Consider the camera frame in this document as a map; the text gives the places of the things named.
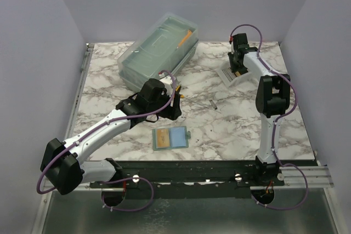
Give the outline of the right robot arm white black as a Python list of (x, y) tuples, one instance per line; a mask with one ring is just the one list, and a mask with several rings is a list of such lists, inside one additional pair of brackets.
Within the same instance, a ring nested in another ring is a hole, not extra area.
[(245, 33), (230, 37), (231, 52), (228, 53), (230, 69), (235, 77), (251, 74), (258, 81), (256, 109), (261, 116), (261, 140), (252, 172), (253, 181), (260, 186), (266, 185), (279, 173), (277, 161), (281, 120), (290, 106), (290, 76), (279, 76), (264, 59), (259, 50), (251, 47)]

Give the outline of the green leather card holder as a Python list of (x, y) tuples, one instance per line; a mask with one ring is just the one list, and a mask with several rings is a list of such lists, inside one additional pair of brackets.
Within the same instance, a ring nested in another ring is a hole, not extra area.
[(189, 147), (189, 139), (191, 138), (191, 132), (187, 129), (186, 126), (181, 127), (170, 127), (166, 128), (169, 130), (169, 138), (171, 146), (165, 149), (158, 149), (156, 147), (156, 130), (152, 130), (152, 148), (154, 151), (161, 151), (161, 150), (172, 150), (172, 149), (183, 149)]

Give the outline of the white card tray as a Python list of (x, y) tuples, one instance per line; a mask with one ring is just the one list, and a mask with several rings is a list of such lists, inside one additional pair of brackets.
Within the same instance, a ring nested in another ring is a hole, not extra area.
[(216, 73), (227, 88), (246, 82), (252, 82), (253, 84), (258, 85), (258, 80), (254, 77), (252, 72), (247, 72), (239, 76), (232, 73), (229, 62), (224, 62), (216, 69)]

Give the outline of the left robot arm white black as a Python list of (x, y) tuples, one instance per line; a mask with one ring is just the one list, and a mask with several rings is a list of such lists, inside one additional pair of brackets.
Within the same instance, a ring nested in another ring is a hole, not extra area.
[(174, 121), (181, 114), (176, 79), (173, 76), (149, 79), (139, 92), (121, 100), (95, 125), (64, 141), (54, 138), (47, 143), (37, 192), (42, 195), (46, 193), (41, 190), (44, 178), (61, 195), (72, 192), (84, 182), (103, 181), (109, 187), (118, 186), (122, 175), (114, 161), (107, 158), (97, 165), (84, 165), (87, 158), (114, 137), (147, 121), (150, 115)]

